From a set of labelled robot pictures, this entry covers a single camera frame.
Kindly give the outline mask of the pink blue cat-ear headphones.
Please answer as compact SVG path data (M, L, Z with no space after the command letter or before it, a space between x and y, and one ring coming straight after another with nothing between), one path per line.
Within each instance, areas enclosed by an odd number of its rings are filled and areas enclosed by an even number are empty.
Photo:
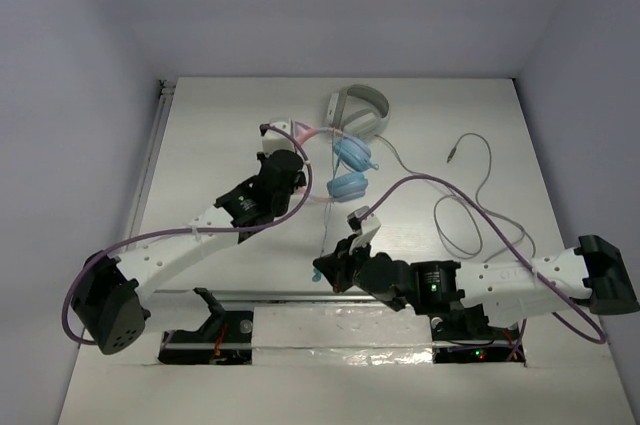
M311 127L293 122L294 138L302 145L317 135L330 137L332 178L326 182L326 196L311 193L309 199L318 203L346 203L363 198L369 185L365 173L377 170L370 147L354 135L333 127Z

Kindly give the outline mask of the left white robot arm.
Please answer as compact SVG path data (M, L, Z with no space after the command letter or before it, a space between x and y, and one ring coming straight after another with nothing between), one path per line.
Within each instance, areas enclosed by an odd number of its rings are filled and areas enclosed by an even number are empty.
M260 155L259 172L217 198L183 228L132 237L91 256L74 280L64 309L73 311L104 355L141 336L145 302L168 281L208 256L283 223L290 199L306 184L303 158L288 150Z

